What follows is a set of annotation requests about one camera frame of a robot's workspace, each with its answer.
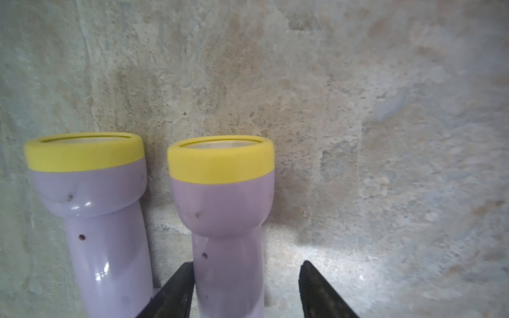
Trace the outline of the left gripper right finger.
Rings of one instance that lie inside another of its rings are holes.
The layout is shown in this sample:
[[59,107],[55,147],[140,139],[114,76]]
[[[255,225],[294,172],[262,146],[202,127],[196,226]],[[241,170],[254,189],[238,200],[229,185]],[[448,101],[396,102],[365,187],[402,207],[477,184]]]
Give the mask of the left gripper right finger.
[[308,260],[300,268],[298,286],[305,318],[359,318]]

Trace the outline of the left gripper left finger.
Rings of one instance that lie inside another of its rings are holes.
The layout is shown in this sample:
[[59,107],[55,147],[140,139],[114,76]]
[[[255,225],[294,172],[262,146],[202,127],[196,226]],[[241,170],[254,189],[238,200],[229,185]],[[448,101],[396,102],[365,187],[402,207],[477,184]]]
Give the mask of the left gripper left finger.
[[189,318],[195,287],[193,262],[185,262],[137,318]]

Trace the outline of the purple flashlight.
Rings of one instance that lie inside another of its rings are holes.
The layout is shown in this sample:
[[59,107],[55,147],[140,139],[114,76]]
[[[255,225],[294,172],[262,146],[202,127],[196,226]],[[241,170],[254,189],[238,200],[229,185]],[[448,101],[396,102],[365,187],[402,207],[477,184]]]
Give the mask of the purple flashlight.
[[88,317],[136,317],[154,294],[140,199],[147,165],[140,136],[85,132],[24,146],[43,205],[64,221]]
[[202,317],[263,317],[262,225],[273,206],[275,152],[270,139],[207,136],[167,152],[178,215],[192,233]]

